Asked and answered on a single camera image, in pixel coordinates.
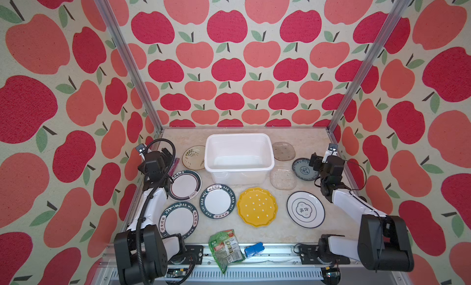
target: white plastic bin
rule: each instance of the white plastic bin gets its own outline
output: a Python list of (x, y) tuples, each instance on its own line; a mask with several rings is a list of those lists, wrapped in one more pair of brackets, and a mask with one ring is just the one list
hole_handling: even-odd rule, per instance
[(265, 134), (218, 134), (206, 140), (204, 168), (217, 184), (261, 184), (274, 165)]

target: snack bag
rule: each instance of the snack bag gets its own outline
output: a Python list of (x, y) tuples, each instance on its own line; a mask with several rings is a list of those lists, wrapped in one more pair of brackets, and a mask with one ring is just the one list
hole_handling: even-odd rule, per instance
[(222, 231), (212, 235), (209, 237), (208, 244), (223, 274), (226, 273), (228, 264), (245, 259), (240, 250), (234, 230)]

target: yellow scalloped plate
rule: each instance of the yellow scalloped plate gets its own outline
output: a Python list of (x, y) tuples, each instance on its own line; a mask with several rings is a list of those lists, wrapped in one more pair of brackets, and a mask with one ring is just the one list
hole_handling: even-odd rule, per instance
[(239, 196), (237, 211), (246, 224), (268, 226), (276, 218), (276, 199), (265, 189), (248, 188)]

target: plate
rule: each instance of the plate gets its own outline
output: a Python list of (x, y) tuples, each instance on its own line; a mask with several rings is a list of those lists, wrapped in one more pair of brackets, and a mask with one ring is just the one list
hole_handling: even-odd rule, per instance
[(296, 187), (296, 175), (289, 166), (275, 166), (270, 172), (270, 183), (279, 190), (291, 190)]
[(239, 197), (237, 211), (246, 224), (257, 228), (268, 226), (276, 218), (278, 205), (267, 190), (259, 187), (248, 188)]
[(275, 142), (272, 144), (273, 156), (280, 161), (291, 160), (296, 157), (294, 147), (288, 142)]
[(298, 158), (292, 165), (294, 174), (304, 181), (314, 181), (319, 176), (319, 172), (309, 166), (309, 160), (309, 158)]
[(183, 239), (190, 236), (198, 224), (198, 211), (190, 202), (177, 202), (167, 207), (160, 216), (162, 237), (180, 233)]
[(319, 227), (326, 217), (322, 202), (313, 194), (304, 191), (291, 194), (286, 208), (291, 219), (304, 228)]
[(181, 161), (190, 170), (204, 169), (204, 146), (193, 146), (185, 151)]
[(190, 200), (201, 188), (201, 177), (196, 171), (181, 170), (172, 176), (169, 196), (177, 201)]
[(214, 184), (206, 188), (200, 197), (203, 214), (211, 219), (227, 217), (236, 205), (236, 195), (226, 185)]

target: blue plastic object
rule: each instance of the blue plastic object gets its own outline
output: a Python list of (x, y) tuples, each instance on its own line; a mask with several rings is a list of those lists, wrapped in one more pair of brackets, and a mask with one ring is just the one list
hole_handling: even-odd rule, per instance
[(258, 242), (255, 245), (252, 245), (250, 247), (245, 248), (244, 252), (245, 252), (245, 255), (249, 258), (251, 256), (256, 255), (257, 253), (262, 252), (263, 250), (265, 250), (265, 247), (263, 246), (263, 243)]

